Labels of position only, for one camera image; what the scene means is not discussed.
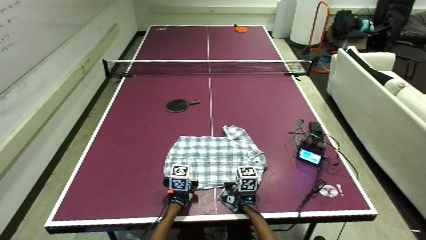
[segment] sofa cushion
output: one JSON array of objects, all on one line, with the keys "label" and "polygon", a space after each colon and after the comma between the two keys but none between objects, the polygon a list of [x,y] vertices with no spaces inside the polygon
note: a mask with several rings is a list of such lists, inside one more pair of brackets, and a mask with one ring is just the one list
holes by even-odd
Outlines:
[{"label": "sofa cushion", "polygon": [[402,88],[406,87],[406,83],[402,79],[393,78],[385,83],[385,88],[388,91],[397,96]]},{"label": "sofa cushion", "polygon": [[374,68],[372,68],[370,64],[362,59],[362,57],[358,55],[358,51],[354,48],[348,48],[346,53],[349,56],[356,60],[356,62],[360,64],[360,66],[370,73],[370,75],[374,77],[374,79],[385,86],[386,82],[393,79],[392,76],[386,75],[385,73],[381,73]]},{"label": "sofa cushion", "polygon": [[426,97],[425,94],[418,91],[414,87],[408,86],[401,89],[398,100],[404,105],[413,111],[413,113],[426,122]]}]

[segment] plaid towel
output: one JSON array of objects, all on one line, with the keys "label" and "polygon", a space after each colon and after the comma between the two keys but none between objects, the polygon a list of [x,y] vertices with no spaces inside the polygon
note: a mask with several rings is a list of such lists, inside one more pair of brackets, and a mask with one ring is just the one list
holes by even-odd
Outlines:
[{"label": "plaid towel", "polygon": [[165,176],[171,175],[173,164],[183,164],[191,166],[189,178],[199,180],[199,189],[223,187],[224,182],[236,181],[239,166],[253,166],[261,178],[267,168],[264,152],[243,128],[223,129],[225,137],[180,137],[165,160]]}]

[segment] whiteboard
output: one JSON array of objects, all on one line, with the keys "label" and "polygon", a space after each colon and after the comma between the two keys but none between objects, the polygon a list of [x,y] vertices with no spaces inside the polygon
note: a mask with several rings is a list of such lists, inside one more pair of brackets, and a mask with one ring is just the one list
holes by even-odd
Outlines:
[{"label": "whiteboard", "polygon": [[112,1],[0,0],[0,95]]}]

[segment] ping pong table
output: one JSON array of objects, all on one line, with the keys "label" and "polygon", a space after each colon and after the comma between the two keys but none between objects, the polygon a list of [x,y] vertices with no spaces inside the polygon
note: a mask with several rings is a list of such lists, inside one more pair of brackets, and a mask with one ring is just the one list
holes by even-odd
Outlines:
[{"label": "ping pong table", "polygon": [[[232,26],[152,26],[136,60],[283,60],[263,26],[237,33]],[[169,113],[173,99],[199,99],[183,113]],[[299,213],[317,167],[296,159],[299,119],[321,122],[299,81],[284,74],[147,74],[123,79],[46,223],[50,233],[141,229],[164,207],[168,151],[180,136],[223,137],[223,126],[244,128],[265,152],[268,169],[257,207],[269,223],[373,221],[376,208],[342,156],[321,178],[334,192],[317,194]],[[196,191],[176,226],[247,221],[217,201],[220,188]]]}]

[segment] black paddle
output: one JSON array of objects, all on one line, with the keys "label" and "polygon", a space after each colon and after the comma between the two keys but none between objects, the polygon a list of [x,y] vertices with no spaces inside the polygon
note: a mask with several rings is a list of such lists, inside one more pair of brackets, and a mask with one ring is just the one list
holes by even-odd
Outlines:
[{"label": "black paddle", "polygon": [[191,105],[200,104],[200,103],[201,103],[200,100],[188,102],[185,99],[175,99],[173,101],[168,102],[165,109],[169,112],[180,113],[180,112],[185,112]]}]

